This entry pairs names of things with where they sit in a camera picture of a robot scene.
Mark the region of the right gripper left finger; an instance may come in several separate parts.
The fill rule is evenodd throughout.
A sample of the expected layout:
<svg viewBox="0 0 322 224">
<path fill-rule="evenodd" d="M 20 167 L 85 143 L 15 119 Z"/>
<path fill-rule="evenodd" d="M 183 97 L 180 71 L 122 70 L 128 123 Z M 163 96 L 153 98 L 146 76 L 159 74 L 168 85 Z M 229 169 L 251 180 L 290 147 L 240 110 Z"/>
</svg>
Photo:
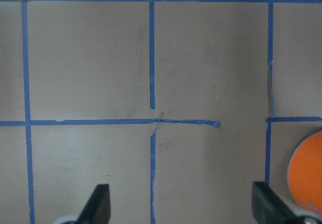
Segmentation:
<svg viewBox="0 0 322 224">
<path fill-rule="evenodd" d="M 99 184 L 81 211 L 76 223 L 108 224 L 111 218 L 109 184 Z"/>
</svg>

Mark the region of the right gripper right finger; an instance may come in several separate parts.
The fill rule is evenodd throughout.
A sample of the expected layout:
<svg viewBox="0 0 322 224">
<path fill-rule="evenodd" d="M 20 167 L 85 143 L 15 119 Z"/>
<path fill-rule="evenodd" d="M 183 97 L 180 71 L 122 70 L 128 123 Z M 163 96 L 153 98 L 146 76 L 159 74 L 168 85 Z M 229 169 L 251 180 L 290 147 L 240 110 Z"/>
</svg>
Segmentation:
<svg viewBox="0 0 322 224">
<path fill-rule="evenodd" d="M 256 223 L 321 223 L 321 218 L 280 198 L 265 182 L 252 183 L 252 215 Z"/>
</svg>

